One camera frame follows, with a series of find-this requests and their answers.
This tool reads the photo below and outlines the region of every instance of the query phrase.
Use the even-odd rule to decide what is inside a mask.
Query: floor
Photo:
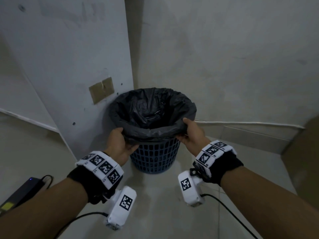
[[[278,154],[228,144],[247,168],[296,193]],[[51,174],[57,183],[74,168],[75,160],[57,133],[4,114],[0,114],[0,152],[0,203],[29,177]],[[129,161],[119,188],[128,185],[138,196],[124,228],[114,232],[102,224],[101,216],[92,215],[74,222],[60,238],[252,238],[214,199],[206,198],[196,208],[184,203],[177,176],[191,167],[193,159],[181,145],[172,167],[159,175],[143,174]],[[218,185],[204,184],[202,190],[220,198],[261,238]],[[105,206],[88,204],[81,214],[103,211]]]

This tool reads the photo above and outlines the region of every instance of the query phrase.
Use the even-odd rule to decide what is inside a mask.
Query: black garbage bag
[[[186,132],[182,119],[194,120],[196,105],[172,89],[137,89],[119,95],[110,104],[109,115],[131,144],[164,142]]]

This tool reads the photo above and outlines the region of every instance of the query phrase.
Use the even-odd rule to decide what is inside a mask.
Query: cable
[[[255,236],[255,235],[237,218],[237,216],[235,216],[234,213],[232,213],[232,212],[230,211],[230,209],[228,209],[227,206],[226,206],[223,202],[221,202],[218,198],[216,198],[215,196],[213,196],[213,195],[211,195],[211,194],[201,194],[200,196],[201,196],[201,197],[205,197],[205,196],[213,197],[215,200],[217,200],[219,203],[221,203],[221,204],[225,207],[225,209],[228,210],[229,213],[231,213],[232,216],[235,217],[235,219],[236,219],[254,238],[258,239],[258,237]]]
[[[195,119],[196,123],[199,124],[246,124],[246,125],[269,125],[269,126],[285,126],[285,127],[293,127],[298,129],[305,129],[305,127],[300,125],[292,125],[292,124],[281,124],[281,123],[271,123],[271,122],[221,122],[221,121],[215,121],[215,122],[207,122],[202,121],[199,119]]]
[[[58,233],[55,235],[55,237],[54,237],[53,239],[57,239],[57,238],[59,237],[60,233],[61,233],[64,229],[66,229],[72,222],[74,222],[74,221],[76,221],[76,220],[78,220],[78,219],[80,219],[80,218],[82,218],[82,217],[85,217],[85,216],[87,216],[87,215],[95,215],[95,214],[99,214],[99,215],[103,215],[103,216],[105,216],[105,217],[108,217],[108,214],[106,214],[106,213],[104,213],[104,212],[91,212],[91,213],[86,213],[86,214],[80,215],[80,216],[74,218],[73,220],[69,221],[68,223],[66,223],[66,224],[58,231]]]
[[[50,181],[49,185],[47,186],[47,189],[48,189],[48,188],[50,188],[54,177],[52,175],[48,174],[48,175],[43,176],[41,180],[43,181],[45,179],[45,177],[50,177],[51,178],[51,181]]]

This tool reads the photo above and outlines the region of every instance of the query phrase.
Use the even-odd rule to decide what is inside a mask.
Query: yellow label
[[[5,204],[1,207],[1,209],[7,211],[7,210],[10,209],[12,206],[14,206],[13,203],[7,202],[7,203],[5,203]]]

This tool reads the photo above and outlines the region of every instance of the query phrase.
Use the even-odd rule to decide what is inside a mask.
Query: wristband
[[[205,182],[220,186],[221,178],[226,171],[243,166],[236,155],[232,146],[216,140],[201,150],[193,165],[201,173]]]
[[[83,185],[91,204],[109,199],[124,174],[117,162],[100,151],[91,152],[75,165],[67,177]]]

